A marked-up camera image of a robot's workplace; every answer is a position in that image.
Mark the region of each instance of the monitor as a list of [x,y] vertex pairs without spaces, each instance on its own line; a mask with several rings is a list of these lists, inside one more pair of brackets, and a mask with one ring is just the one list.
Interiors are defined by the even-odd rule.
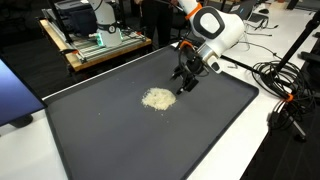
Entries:
[[0,56],[0,126],[10,123],[23,127],[32,122],[32,113],[45,107],[45,103]]

